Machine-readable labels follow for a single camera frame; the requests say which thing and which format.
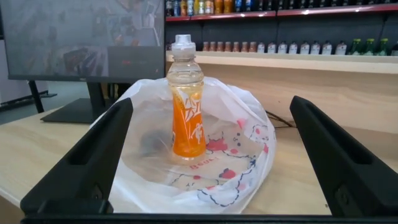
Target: black plastic arm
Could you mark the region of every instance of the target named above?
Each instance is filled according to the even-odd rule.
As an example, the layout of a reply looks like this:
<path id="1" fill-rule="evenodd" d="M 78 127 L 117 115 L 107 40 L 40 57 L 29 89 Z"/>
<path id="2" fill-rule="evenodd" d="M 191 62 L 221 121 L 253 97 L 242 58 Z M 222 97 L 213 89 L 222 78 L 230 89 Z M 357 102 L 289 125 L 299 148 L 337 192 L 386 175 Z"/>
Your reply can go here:
<path id="1" fill-rule="evenodd" d="M 108 197 L 132 111 L 129 98 L 112 106 L 22 199 L 22 211 L 113 212 Z"/>
<path id="2" fill-rule="evenodd" d="M 398 216 L 396 172 L 308 100 L 290 110 L 333 216 Z"/>

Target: shelf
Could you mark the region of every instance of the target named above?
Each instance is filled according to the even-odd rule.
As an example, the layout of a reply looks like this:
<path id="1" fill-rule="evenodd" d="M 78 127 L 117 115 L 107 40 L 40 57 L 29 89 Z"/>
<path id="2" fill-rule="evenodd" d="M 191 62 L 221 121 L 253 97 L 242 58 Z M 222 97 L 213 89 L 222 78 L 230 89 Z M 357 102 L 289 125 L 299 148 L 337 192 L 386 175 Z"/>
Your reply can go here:
<path id="1" fill-rule="evenodd" d="M 388 12 L 398 11 L 398 4 L 380 4 L 368 6 L 339 6 L 314 9 L 290 9 L 278 11 L 277 16 L 299 16 L 312 14 L 344 14 L 354 12 Z"/>
<path id="2" fill-rule="evenodd" d="M 177 22 L 177 21 L 203 21 L 203 20 L 214 20 L 214 19 L 234 19 L 234 18 L 255 18 L 255 17 L 275 17 L 275 11 L 265 12 L 242 12 L 242 13 L 230 13 L 230 14 L 219 14 L 219 15 L 202 15 L 202 16 L 179 16 L 179 17 L 166 17 L 166 22 Z"/>
<path id="3" fill-rule="evenodd" d="M 197 52 L 199 64 L 292 68 L 334 72 L 398 75 L 398 57 L 351 55 L 289 55 L 234 52 Z M 172 62 L 170 52 L 167 61 Z"/>
<path id="4" fill-rule="evenodd" d="M 242 12 L 242 13 L 231 13 L 231 14 L 220 14 L 220 15 L 203 15 L 203 16 L 192 16 L 191 20 L 212 20 L 212 19 L 234 19 L 234 18 L 255 18 L 255 17 L 275 17 L 275 11 L 265 12 Z"/>
<path id="5" fill-rule="evenodd" d="M 190 16 L 166 17 L 166 22 L 189 21 Z"/>

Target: dark wall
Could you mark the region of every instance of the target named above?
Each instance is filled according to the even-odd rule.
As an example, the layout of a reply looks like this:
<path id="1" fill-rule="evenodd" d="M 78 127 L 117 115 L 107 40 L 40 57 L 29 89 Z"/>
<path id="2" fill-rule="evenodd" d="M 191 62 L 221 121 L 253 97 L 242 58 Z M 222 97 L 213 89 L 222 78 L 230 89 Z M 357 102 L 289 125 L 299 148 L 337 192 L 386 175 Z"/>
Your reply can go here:
<path id="1" fill-rule="evenodd" d="M 166 24 L 166 40 L 174 41 L 176 34 L 191 34 L 201 50 L 203 41 L 271 41 L 288 44 L 304 40 L 321 44 L 329 40 L 333 48 L 345 41 L 348 48 L 353 39 L 362 43 L 373 38 L 378 47 L 382 38 L 388 38 L 391 48 L 398 41 L 398 13 L 395 14 L 339 14 L 292 17 L 242 18 L 234 20 L 187 21 Z"/>

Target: bottle cap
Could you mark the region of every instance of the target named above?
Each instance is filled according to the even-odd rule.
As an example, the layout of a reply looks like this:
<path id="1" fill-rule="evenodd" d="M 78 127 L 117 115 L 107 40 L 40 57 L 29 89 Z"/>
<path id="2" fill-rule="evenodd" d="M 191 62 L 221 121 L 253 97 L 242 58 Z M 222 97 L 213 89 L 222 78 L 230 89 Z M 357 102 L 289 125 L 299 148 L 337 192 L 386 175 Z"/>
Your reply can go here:
<path id="1" fill-rule="evenodd" d="M 175 42 L 172 43 L 173 54 L 195 54 L 196 45 L 191 41 L 190 34 L 175 36 Z"/>

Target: red shelf edge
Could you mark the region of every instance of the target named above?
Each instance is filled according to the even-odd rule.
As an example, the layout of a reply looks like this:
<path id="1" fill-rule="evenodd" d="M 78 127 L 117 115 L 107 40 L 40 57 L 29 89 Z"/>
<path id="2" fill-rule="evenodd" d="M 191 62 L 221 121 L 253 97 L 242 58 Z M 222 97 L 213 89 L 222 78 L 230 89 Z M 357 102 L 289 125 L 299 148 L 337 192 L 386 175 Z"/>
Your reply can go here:
<path id="1" fill-rule="evenodd" d="M 189 21 L 190 16 L 176 16 L 176 17 L 166 17 L 166 22 L 176 22 L 176 21 Z"/>
<path id="2" fill-rule="evenodd" d="M 181 16 L 181 17 L 166 17 L 166 22 L 177 21 L 201 21 L 214 19 L 233 19 L 244 17 L 277 17 L 277 16 L 300 16 L 300 15 L 315 15 L 315 14 L 342 14 L 353 12 L 388 12 L 398 11 L 398 4 L 379 4 L 379 5 L 363 5 L 363 6 L 339 6 L 339 7 L 324 7 L 313 9 L 289 9 L 281 11 L 262 11 L 262 12 L 234 12 L 231 14 L 220 15 L 202 15 L 202 16 Z"/>
<path id="3" fill-rule="evenodd" d="M 352 12 L 382 12 L 382 11 L 398 11 L 398 4 L 380 4 L 380 5 L 363 5 L 363 6 L 340 6 L 340 7 L 324 7 L 314 9 L 291 9 L 278 11 L 277 16 L 299 16 L 314 14 L 341 14 Z"/>

